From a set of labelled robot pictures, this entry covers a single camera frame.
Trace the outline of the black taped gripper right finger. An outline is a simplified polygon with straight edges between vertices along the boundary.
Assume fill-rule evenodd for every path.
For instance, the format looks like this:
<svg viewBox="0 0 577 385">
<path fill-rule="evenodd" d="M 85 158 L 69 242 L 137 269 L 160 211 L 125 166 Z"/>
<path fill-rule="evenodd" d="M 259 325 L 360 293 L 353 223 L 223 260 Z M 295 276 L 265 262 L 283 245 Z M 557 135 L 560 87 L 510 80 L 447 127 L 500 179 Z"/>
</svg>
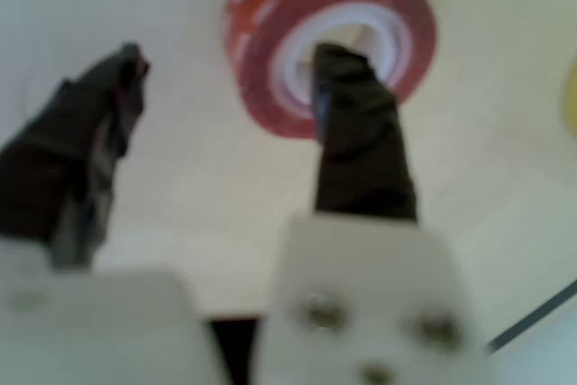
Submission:
<svg viewBox="0 0 577 385">
<path fill-rule="evenodd" d="M 256 384 L 492 384 L 446 241 L 421 228 L 394 95 L 361 54 L 316 47 L 315 211 L 285 232 Z"/>
</svg>

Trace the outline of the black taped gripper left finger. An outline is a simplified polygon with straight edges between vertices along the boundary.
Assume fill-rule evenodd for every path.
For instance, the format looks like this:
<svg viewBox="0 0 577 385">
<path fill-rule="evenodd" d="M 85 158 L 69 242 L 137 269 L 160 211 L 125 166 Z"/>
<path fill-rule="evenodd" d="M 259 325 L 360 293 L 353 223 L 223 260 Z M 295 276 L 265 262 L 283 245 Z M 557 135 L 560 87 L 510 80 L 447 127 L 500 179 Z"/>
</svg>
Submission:
<svg viewBox="0 0 577 385">
<path fill-rule="evenodd" d="M 126 43 L 48 102 L 1 148 L 1 255 L 88 269 L 105 243 L 119 161 L 145 111 L 150 63 Z"/>
</svg>

